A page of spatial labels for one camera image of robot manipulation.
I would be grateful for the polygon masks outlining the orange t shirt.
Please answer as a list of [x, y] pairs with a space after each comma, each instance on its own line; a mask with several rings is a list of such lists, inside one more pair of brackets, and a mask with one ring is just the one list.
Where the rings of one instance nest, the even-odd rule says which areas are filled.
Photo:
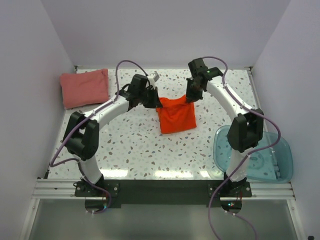
[[161, 97], [162, 107], [156, 108], [162, 134], [188, 131], [197, 127], [195, 106], [186, 95], [176, 99]]

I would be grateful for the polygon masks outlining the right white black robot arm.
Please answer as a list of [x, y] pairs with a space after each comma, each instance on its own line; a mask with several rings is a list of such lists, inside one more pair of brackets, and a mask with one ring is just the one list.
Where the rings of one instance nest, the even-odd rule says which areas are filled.
[[217, 187], [217, 191], [233, 197], [246, 185], [250, 152], [263, 137], [264, 113], [241, 100], [226, 82], [226, 71], [207, 67], [203, 58], [190, 61], [188, 68], [191, 77], [187, 78], [186, 102], [201, 100], [203, 92], [208, 92], [219, 102], [231, 120], [227, 133], [231, 157], [224, 173], [224, 181]]

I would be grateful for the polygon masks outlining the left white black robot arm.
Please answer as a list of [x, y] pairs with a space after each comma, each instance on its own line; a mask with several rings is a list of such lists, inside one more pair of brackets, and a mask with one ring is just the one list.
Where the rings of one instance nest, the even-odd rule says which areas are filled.
[[105, 191], [104, 176], [99, 170], [96, 152], [100, 130], [116, 117], [127, 113], [139, 104], [145, 108], [161, 108], [156, 82], [160, 76], [135, 74], [130, 83], [119, 89], [115, 96], [86, 113], [71, 114], [63, 137], [67, 151], [77, 161], [86, 191], [99, 196]]

